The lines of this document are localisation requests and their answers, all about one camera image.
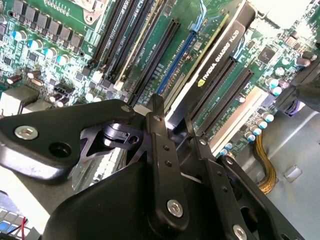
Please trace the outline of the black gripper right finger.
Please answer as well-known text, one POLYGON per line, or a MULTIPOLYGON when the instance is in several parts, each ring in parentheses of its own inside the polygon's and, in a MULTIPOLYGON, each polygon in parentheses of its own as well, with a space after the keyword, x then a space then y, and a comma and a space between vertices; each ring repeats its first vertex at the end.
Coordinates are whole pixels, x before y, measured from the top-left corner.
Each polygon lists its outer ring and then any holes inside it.
POLYGON ((208 142, 196 136, 186 119, 186 140, 198 160, 187 160, 186 170, 202 171, 202 182, 210 187, 217 212, 221 240, 301 240, 302 235, 275 207, 230 156, 215 158, 208 142))

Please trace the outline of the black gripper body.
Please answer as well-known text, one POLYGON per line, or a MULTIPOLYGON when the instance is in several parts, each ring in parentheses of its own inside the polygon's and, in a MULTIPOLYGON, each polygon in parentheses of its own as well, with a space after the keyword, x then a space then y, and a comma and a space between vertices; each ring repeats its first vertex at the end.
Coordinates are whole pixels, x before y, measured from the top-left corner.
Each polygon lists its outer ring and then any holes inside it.
POLYGON ((202 171, 180 165, 164 128, 146 124, 130 164, 65 200, 51 240, 214 240, 217 212, 202 171))

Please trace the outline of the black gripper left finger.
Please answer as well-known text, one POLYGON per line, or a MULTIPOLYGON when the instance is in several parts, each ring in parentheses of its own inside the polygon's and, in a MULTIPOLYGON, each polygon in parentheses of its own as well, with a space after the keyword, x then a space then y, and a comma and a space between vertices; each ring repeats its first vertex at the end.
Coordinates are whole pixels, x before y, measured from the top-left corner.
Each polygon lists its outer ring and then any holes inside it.
POLYGON ((128 151, 128 166, 142 144, 144 125, 164 128, 168 137, 162 98, 156 97, 155 104, 157 111, 146 115, 112 99, 5 117, 0 163, 48 182, 67 179, 76 165, 115 148, 128 151))

